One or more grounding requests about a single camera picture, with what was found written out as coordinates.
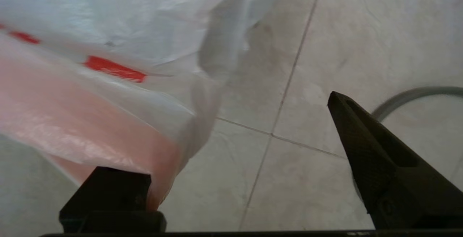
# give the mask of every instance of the white plastic bag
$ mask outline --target white plastic bag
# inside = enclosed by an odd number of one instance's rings
[[[272,2],[1,0],[0,132],[149,173],[156,208],[207,141],[245,32]]]

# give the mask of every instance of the plastic bag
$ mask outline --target plastic bag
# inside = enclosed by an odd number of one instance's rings
[[[272,2],[2,0],[0,132],[149,173],[155,209],[207,141],[245,32]]]

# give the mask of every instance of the gray cable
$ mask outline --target gray cable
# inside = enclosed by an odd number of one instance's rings
[[[386,100],[383,104],[377,107],[371,115],[379,122],[382,122],[391,112],[397,110],[400,106],[412,100],[433,95],[463,97],[463,88],[451,86],[431,86],[407,90]]]

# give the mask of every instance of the tile floor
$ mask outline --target tile floor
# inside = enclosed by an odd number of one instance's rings
[[[250,30],[209,142],[160,207],[167,230],[371,229],[329,93],[373,110],[413,87],[463,86],[462,2],[278,0]],[[425,98],[384,123],[463,189],[461,109]]]

